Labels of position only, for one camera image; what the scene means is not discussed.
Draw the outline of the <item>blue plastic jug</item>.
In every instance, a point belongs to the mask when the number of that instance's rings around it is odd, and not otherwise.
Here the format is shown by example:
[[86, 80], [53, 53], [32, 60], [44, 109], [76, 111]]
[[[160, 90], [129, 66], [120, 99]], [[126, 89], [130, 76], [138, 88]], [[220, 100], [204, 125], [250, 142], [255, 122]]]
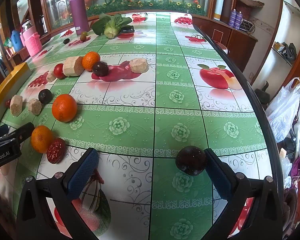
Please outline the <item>blue plastic jug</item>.
[[15, 52], [19, 52], [23, 48], [23, 44], [20, 38], [20, 33], [16, 30], [11, 32], [11, 41]]

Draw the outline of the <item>red tomato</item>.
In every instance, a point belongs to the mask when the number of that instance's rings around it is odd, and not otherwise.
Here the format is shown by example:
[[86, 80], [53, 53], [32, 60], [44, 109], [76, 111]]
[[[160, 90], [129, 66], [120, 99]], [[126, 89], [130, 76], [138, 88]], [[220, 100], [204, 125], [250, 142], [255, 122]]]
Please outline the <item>red tomato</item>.
[[64, 79], [66, 77], [63, 73], [63, 66], [64, 64], [59, 63], [55, 65], [53, 69], [54, 76], [57, 77], [58, 79]]

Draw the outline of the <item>purple thermos bottle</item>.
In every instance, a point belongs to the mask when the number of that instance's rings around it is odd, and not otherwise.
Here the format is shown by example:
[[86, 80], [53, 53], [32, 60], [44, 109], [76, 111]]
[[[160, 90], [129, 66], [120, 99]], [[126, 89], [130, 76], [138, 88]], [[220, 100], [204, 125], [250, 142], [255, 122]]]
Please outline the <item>purple thermos bottle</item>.
[[72, 19], [77, 35], [90, 30], [84, 0], [69, 0]]

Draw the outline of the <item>large orange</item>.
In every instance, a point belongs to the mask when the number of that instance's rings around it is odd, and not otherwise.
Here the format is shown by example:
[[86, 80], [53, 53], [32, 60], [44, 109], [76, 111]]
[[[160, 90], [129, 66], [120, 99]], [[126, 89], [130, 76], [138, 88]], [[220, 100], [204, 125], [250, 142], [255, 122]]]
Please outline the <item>large orange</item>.
[[70, 122], [77, 114], [76, 100], [69, 94], [57, 96], [52, 104], [52, 114], [60, 122]]

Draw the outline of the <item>small dark olive fruit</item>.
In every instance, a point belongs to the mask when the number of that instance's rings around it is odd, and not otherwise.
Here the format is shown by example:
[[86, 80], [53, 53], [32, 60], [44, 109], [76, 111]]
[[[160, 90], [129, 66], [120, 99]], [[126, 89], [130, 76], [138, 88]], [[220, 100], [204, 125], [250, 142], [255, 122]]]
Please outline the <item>small dark olive fruit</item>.
[[67, 44], [67, 43], [69, 43], [69, 42], [70, 42], [70, 39], [69, 39], [69, 38], [66, 38], [66, 39], [63, 41], [64, 44]]

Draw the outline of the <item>small orange mandarin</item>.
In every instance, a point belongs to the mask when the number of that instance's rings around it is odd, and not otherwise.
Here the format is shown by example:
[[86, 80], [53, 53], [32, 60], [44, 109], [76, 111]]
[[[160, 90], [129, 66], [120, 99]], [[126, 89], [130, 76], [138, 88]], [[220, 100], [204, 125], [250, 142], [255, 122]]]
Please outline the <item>small orange mandarin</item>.
[[31, 134], [31, 145], [35, 151], [44, 154], [47, 152], [55, 136], [51, 129], [44, 125], [37, 126]]

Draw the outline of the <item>dark avocado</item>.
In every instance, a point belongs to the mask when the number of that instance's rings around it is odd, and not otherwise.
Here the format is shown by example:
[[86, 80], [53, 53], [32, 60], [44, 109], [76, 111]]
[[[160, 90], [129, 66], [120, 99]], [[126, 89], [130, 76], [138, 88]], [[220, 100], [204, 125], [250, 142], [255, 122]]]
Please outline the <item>dark avocado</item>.
[[43, 89], [38, 94], [38, 100], [42, 104], [50, 103], [52, 99], [53, 99], [53, 95], [49, 89]]

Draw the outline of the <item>red strawberry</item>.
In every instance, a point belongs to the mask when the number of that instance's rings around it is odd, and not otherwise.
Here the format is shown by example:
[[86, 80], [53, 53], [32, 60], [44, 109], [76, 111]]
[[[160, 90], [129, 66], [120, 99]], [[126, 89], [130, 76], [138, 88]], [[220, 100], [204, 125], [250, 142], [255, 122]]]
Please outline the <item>red strawberry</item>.
[[61, 138], [55, 139], [49, 146], [46, 156], [48, 162], [51, 164], [60, 163], [65, 155], [66, 145], [65, 141]]

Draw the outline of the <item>yellow rimmed white tray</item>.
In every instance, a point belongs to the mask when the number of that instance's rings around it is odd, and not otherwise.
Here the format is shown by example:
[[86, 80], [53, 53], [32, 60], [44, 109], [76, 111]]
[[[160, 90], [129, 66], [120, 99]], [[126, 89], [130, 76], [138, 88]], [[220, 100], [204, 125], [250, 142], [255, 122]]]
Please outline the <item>yellow rimmed white tray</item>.
[[15, 66], [14, 70], [0, 84], [0, 120], [6, 111], [5, 102], [18, 92], [30, 75], [31, 70], [28, 64], [23, 62]]

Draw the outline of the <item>tiny beige sugarcane piece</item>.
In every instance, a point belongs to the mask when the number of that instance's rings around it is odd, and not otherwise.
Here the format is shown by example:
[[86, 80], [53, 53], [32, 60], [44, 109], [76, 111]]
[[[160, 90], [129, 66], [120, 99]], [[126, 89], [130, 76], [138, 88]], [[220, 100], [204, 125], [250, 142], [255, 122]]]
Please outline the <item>tiny beige sugarcane piece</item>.
[[53, 71], [49, 71], [46, 77], [47, 82], [53, 82], [56, 79]]

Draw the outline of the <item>pink crochet covered jar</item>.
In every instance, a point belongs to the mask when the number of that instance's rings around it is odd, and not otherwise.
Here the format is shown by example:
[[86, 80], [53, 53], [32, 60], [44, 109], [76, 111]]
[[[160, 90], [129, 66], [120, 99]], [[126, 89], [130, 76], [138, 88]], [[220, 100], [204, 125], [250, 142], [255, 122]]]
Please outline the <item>pink crochet covered jar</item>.
[[42, 50], [40, 35], [36, 31], [35, 26], [30, 27], [22, 33], [25, 47], [31, 57], [37, 55]]

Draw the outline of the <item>dark purple plum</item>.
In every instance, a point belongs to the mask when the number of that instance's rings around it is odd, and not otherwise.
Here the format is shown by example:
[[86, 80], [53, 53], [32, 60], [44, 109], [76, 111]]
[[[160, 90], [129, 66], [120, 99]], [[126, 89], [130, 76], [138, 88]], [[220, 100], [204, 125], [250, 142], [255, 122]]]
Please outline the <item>dark purple plum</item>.
[[98, 61], [93, 65], [93, 73], [96, 76], [107, 76], [109, 73], [109, 67], [106, 62]]

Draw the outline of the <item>purple striped bottles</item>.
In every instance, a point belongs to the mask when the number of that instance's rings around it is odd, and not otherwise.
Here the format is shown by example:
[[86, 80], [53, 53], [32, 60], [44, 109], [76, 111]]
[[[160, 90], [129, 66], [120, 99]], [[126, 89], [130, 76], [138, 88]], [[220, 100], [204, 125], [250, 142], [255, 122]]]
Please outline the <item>purple striped bottles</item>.
[[233, 9], [230, 13], [228, 25], [234, 29], [239, 29], [243, 20], [243, 15], [240, 11]]

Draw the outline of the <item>small red date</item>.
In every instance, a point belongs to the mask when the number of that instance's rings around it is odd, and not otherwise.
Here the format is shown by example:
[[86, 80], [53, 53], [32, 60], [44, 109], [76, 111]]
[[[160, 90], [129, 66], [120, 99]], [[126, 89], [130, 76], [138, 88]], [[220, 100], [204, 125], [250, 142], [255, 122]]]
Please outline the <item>small red date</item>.
[[10, 108], [10, 104], [11, 104], [11, 99], [9, 99], [9, 100], [7, 100], [7, 101], [5, 102], [5, 106], [6, 106], [7, 108]]

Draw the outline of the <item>orange tangerine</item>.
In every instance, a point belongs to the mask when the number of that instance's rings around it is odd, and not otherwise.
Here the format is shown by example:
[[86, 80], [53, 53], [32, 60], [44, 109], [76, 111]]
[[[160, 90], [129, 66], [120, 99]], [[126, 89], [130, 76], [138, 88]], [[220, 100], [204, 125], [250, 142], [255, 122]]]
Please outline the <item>orange tangerine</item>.
[[88, 52], [83, 57], [82, 66], [85, 70], [92, 72], [94, 64], [96, 64], [99, 61], [100, 61], [100, 55], [95, 51], [91, 51], [91, 52]]

